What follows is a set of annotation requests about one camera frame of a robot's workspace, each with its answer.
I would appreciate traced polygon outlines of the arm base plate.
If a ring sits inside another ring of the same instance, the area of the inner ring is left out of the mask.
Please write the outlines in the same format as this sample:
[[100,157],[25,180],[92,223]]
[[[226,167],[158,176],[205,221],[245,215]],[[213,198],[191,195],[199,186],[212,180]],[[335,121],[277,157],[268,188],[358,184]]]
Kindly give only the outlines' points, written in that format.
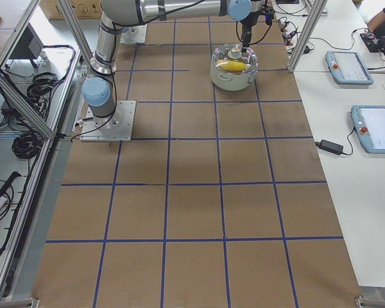
[[111,120],[94,117],[90,107],[87,108],[87,117],[79,136],[82,142],[130,142],[132,139],[133,121],[135,117],[136,101],[117,102],[115,114]]
[[147,25],[124,27],[121,33],[120,44],[144,44],[146,41],[147,28]]

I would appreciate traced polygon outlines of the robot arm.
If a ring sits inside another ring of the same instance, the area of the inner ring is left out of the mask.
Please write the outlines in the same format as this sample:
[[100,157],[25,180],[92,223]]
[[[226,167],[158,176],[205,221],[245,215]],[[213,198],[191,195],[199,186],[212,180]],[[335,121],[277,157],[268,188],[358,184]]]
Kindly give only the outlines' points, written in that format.
[[255,79],[257,56],[252,51],[252,28],[261,15],[271,24],[273,10],[266,1],[102,1],[98,43],[90,59],[91,76],[81,92],[95,127],[114,133],[125,126],[123,104],[113,93],[116,52],[125,29],[145,26],[153,21],[195,17],[229,16],[242,25],[239,43],[215,50],[210,63],[210,78],[228,91],[247,88]]

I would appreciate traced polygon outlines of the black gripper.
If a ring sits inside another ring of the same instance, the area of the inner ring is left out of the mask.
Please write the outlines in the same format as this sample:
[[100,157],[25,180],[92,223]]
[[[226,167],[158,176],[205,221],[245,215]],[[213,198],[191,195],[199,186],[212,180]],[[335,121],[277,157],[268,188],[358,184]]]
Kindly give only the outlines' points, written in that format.
[[245,53],[247,49],[250,47],[250,42],[252,39],[252,28],[257,25],[259,20],[259,12],[251,12],[249,15],[240,21],[242,25],[241,32],[241,41],[242,41],[242,49],[241,52]]

